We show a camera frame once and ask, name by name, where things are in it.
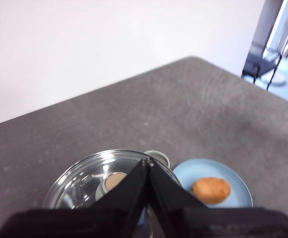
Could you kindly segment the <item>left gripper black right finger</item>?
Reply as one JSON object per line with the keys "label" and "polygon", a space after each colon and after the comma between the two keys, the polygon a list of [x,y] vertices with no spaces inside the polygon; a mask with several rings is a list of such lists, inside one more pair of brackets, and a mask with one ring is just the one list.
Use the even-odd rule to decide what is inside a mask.
{"label": "left gripper black right finger", "polygon": [[288,238],[288,217],[265,208],[208,208],[156,162],[149,164],[150,204],[168,238]]}

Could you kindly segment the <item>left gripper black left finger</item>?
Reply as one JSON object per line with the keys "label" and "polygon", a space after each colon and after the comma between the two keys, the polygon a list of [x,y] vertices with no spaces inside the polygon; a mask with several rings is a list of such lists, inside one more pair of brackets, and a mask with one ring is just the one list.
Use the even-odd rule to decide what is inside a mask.
{"label": "left gripper black left finger", "polygon": [[89,208],[34,209],[9,217],[0,238],[129,238],[147,204],[150,167],[141,160]]}

